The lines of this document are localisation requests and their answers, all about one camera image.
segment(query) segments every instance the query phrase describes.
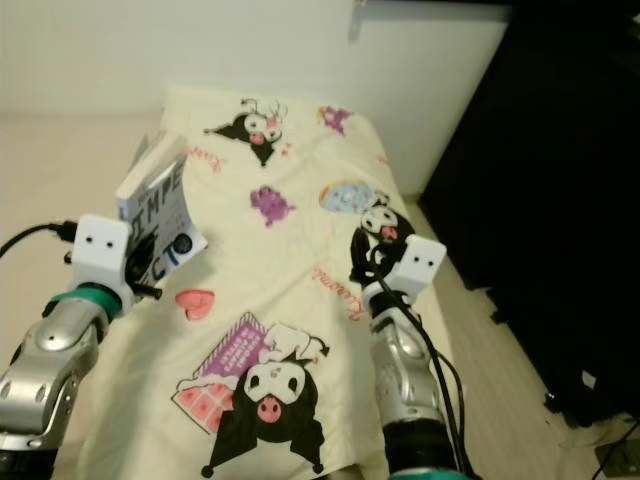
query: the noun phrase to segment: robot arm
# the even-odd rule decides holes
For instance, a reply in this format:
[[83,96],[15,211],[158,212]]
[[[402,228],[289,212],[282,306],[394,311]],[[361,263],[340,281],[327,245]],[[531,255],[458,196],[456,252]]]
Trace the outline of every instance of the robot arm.
[[127,281],[127,268],[144,269],[127,261],[130,235],[124,222],[80,219],[70,290],[49,302],[0,377],[0,480],[51,478],[80,382],[109,324],[133,307],[134,290],[161,293]]
[[[375,258],[376,251],[381,258]],[[440,412],[438,383],[429,371],[429,350],[394,298],[402,299],[410,310],[445,254],[444,245],[417,235],[409,235],[403,243],[381,243],[369,252],[366,233],[357,230],[351,243],[351,279],[362,285],[363,304],[373,319],[376,399],[392,479],[467,478],[457,473],[459,459]],[[377,270],[395,295],[389,295],[372,275],[372,262],[379,265]],[[414,312],[412,316],[419,319]]]

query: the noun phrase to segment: mattress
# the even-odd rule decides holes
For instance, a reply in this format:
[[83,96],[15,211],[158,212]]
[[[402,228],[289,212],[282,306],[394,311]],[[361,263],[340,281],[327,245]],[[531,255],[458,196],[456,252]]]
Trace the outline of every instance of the mattress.
[[173,89],[207,250],[114,322],[79,479],[387,477],[349,246],[411,233],[371,123],[336,105]]

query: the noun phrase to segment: black cable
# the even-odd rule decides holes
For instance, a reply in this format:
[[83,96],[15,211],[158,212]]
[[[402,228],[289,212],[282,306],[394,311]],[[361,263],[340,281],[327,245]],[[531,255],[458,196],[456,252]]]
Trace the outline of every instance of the black cable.
[[458,371],[455,369],[453,364],[440,351],[438,351],[438,358],[440,358],[440,360],[444,362],[447,368],[449,368],[449,371],[451,372],[451,374],[453,375],[453,378],[456,381],[456,389],[458,390],[458,436],[460,437],[460,442],[464,447],[465,412],[464,412],[464,393],[462,392],[462,381],[460,380]]
[[640,425],[640,420],[636,420],[636,423],[633,425],[633,427],[631,427],[629,429],[629,431],[627,433],[625,433],[622,438],[620,438],[620,440],[614,442],[611,447],[609,448],[609,451],[607,452],[607,454],[604,456],[604,458],[602,459],[602,462],[600,462],[600,466],[598,467],[598,470],[596,470],[596,473],[593,474],[593,477],[591,477],[591,480],[596,480],[596,477],[598,476],[598,474],[600,472],[602,472],[602,470],[604,470],[604,466],[607,464],[607,462],[611,459],[611,456],[613,455],[613,452],[616,450],[616,448],[618,448],[620,445],[622,445],[625,440],[627,438],[629,438],[629,436],[633,433],[633,431],[638,428],[638,425]]
[[466,463],[467,470],[470,474],[472,474],[471,478],[480,479],[479,476],[473,471],[473,467],[471,466],[471,460],[469,460],[469,455],[467,454],[467,447],[464,441],[465,434],[465,424],[466,424],[466,415],[465,415],[465,407],[464,407],[464,392],[462,390],[462,380],[460,380],[460,375],[458,371],[455,369],[453,364],[449,361],[447,357],[445,357],[442,352],[438,351],[438,358],[442,360],[456,381],[456,389],[458,391],[458,436],[460,437],[460,444],[462,446],[462,455],[464,456],[464,462]]
[[24,240],[25,237],[28,237],[32,233],[36,233],[41,230],[50,230],[58,234],[60,239],[64,240],[65,242],[73,242],[77,228],[78,224],[71,221],[66,221],[64,223],[43,223],[41,225],[35,225],[33,227],[27,228],[12,239],[8,240],[4,245],[2,245],[2,247],[0,247],[0,258],[2,258],[4,254],[7,253],[9,249],[16,243],[18,243],[20,240]]
[[411,322],[411,324],[415,327],[418,333],[420,333],[420,336],[422,337],[422,339],[424,340],[424,343],[427,346],[427,350],[431,355],[433,366],[436,370],[436,376],[438,377],[440,390],[442,391],[445,413],[447,414],[447,421],[449,423],[450,430],[451,430],[451,443],[453,444],[452,445],[453,451],[458,461],[458,467],[462,470],[463,474],[473,477],[475,476],[475,473],[473,472],[471,464],[468,460],[466,450],[464,449],[464,446],[460,442],[460,437],[456,429],[456,421],[455,421],[455,416],[453,414],[453,406],[451,405],[451,396],[449,395],[449,389],[447,388],[447,383],[444,378],[442,366],[440,365],[440,358],[438,357],[438,351],[436,350],[436,347],[433,345],[431,338],[422,327],[421,322],[413,315],[409,307],[407,307],[407,305],[402,301],[402,299],[400,299],[393,292],[393,290],[391,290],[389,285],[387,285],[387,282],[384,280],[384,277],[380,273],[380,270],[378,269],[378,265],[375,262],[376,254],[380,251],[380,248],[381,248],[381,244],[378,244],[371,251],[371,256],[369,258],[369,264],[371,266],[371,270],[376,280],[378,281],[378,283],[380,283],[380,286],[382,287],[382,289],[385,291],[387,295],[389,295],[393,299],[394,303],[402,311],[402,313],[405,314],[409,322]]

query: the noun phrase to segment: black cabinet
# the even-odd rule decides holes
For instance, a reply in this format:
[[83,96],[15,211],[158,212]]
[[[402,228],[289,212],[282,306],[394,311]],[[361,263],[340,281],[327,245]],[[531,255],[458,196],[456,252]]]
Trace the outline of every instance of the black cabinet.
[[489,289],[583,425],[640,414],[634,28],[517,12],[420,199],[465,285]]

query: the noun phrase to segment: book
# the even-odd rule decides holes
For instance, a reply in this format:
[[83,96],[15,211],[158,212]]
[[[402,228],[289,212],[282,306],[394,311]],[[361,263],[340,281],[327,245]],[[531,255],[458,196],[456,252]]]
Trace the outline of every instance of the book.
[[118,217],[133,229],[128,282],[153,286],[207,247],[187,209],[186,161],[184,137],[162,131],[151,141],[144,138],[116,190]]

